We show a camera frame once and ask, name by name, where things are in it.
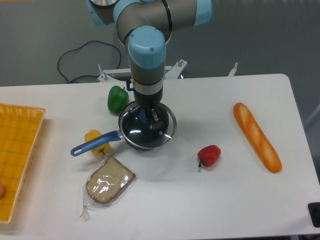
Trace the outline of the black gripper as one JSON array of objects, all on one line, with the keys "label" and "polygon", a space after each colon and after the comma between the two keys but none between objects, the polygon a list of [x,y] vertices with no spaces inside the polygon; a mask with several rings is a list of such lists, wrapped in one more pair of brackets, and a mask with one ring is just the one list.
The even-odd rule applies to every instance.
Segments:
[{"label": "black gripper", "polygon": [[144,108],[146,115],[148,115],[149,128],[151,130],[159,129],[162,125],[162,119],[158,116],[156,107],[163,97],[163,90],[151,95],[145,95],[134,90],[133,95],[135,101]]}]

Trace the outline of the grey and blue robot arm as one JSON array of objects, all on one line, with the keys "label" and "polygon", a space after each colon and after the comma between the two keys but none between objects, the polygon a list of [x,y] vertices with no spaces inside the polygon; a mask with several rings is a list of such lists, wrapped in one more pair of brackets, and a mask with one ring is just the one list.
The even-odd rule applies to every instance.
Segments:
[{"label": "grey and blue robot arm", "polygon": [[172,32],[210,20],[210,0],[88,0],[97,24],[115,24],[118,39],[128,53],[131,80],[127,90],[144,109],[151,130],[163,117],[157,112],[163,96],[166,43]]}]

